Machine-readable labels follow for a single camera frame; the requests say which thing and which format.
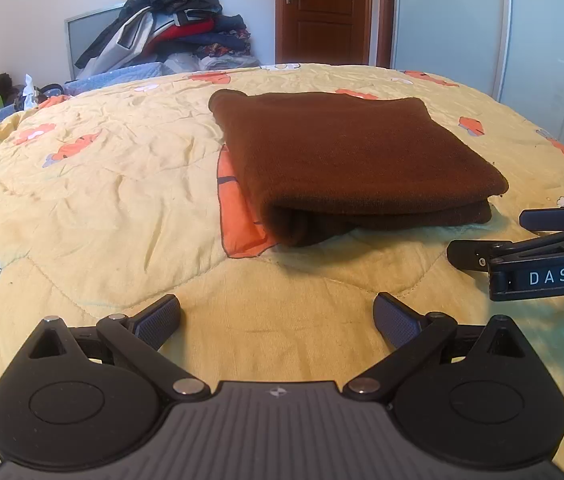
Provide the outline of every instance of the wooden door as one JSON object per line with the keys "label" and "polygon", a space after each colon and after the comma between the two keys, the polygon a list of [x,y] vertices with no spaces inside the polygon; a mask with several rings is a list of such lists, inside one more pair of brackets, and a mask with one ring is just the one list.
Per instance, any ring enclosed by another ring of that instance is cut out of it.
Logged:
{"label": "wooden door", "polygon": [[276,0],[278,63],[366,64],[371,0]]}

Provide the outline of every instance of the dark jacket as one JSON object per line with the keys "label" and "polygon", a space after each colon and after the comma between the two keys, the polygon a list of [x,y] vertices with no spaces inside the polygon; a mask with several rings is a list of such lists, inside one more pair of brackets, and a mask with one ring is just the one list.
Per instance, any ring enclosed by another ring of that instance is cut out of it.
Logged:
{"label": "dark jacket", "polygon": [[195,9],[197,11],[195,14],[198,16],[222,12],[219,0],[127,0],[119,17],[100,33],[84,54],[79,56],[75,66],[84,68],[89,60],[99,56],[120,27],[144,7],[166,14],[178,14],[180,24],[188,22],[188,16],[183,12],[185,10]]}

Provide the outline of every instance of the orange flower pattern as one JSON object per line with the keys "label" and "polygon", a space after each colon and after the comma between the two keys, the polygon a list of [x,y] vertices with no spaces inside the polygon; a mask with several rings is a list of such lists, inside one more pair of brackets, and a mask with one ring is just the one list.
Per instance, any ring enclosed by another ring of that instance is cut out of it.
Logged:
{"label": "orange flower pattern", "polygon": [[437,77],[430,76],[427,73],[418,72],[417,70],[403,70],[403,72],[406,75],[410,75],[411,77],[414,77],[415,79],[422,79],[424,81],[431,81],[431,83],[436,83],[438,85],[459,86],[457,83],[449,83],[447,81],[444,81],[443,79],[438,79]]}
{"label": "orange flower pattern", "polygon": [[47,124],[40,124],[36,128],[28,128],[27,130],[22,130],[17,134],[17,139],[15,139],[15,145],[18,146],[20,144],[24,144],[29,140],[33,140],[35,137],[42,136],[47,134],[51,130],[55,129],[55,124],[47,123]]}
{"label": "orange flower pattern", "polygon": [[68,101],[69,99],[70,99],[69,95],[54,95],[53,97],[49,97],[43,103],[40,103],[38,108],[40,110],[43,110],[44,108],[50,108],[51,106],[58,105],[60,103],[63,103],[64,101]]}
{"label": "orange flower pattern", "polygon": [[99,137],[99,134],[84,135],[75,140],[75,142],[64,144],[59,150],[57,150],[57,153],[51,153],[46,157],[43,168],[48,168],[48,166],[52,166],[64,158],[77,155],[84,148],[93,144],[97,137]]}
{"label": "orange flower pattern", "polygon": [[470,117],[460,117],[459,125],[464,128],[473,137],[481,137],[484,135],[484,128],[482,123],[477,119],[472,119]]}
{"label": "orange flower pattern", "polygon": [[257,218],[235,178],[226,144],[217,161],[222,247],[229,258],[254,258],[277,244]]}
{"label": "orange flower pattern", "polygon": [[347,90],[346,88],[339,88],[339,89],[335,90],[335,93],[336,94],[352,95],[353,97],[360,97],[362,99],[370,99],[372,101],[375,101],[377,99],[377,95],[363,94],[362,92],[356,92],[354,90]]}
{"label": "orange flower pattern", "polygon": [[214,85],[226,84],[231,82],[231,76],[226,72],[207,72],[203,74],[192,74],[188,76],[191,81],[206,81]]}

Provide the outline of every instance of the screw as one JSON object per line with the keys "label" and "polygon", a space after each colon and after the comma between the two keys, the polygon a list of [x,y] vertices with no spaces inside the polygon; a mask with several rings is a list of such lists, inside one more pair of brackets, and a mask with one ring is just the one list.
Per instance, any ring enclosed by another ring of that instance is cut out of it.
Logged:
{"label": "screw", "polygon": [[195,379],[194,377],[188,377],[186,379],[180,379],[173,383],[173,389],[181,395],[194,395],[200,393],[206,384],[204,384],[200,379]]}
{"label": "screw", "polygon": [[288,391],[284,390],[281,386],[277,386],[275,388],[271,388],[268,393],[274,396],[276,399],[279,399],[280,397],[284,397],[288,393]]}
{"label": "screw", "polygon": [[357,394],[372,394],[380,389],[380,383],[371,377],[358,377],[348,387]]}

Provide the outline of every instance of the plastic bag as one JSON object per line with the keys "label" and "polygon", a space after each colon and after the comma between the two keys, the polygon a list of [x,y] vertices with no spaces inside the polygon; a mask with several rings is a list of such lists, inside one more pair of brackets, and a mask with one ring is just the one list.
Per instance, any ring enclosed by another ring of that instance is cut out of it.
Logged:
{"label": "plastic bag", "polygon": [[33,78],[26,74],[26,86],[22,90],[24,96],[24,110],[30,110],[37,106],[37,90],[33,86]]}
{"label": "plastic bag", "polygon": [[179,52],[177,54],[171,54],[167,60],[165,60],[164,65],[169,67],[175,74],[181,74],[184,72],[197,72],[200,69],[199,60],[197,56],[191,54],[190,52]]}
{"label": "plastic bag", "polygon": [[254,56],[235,56],[224,54],[218,57],[205,57],[200,61],[200,70],[227,70],[230,68],[249,68],[259,66]]}

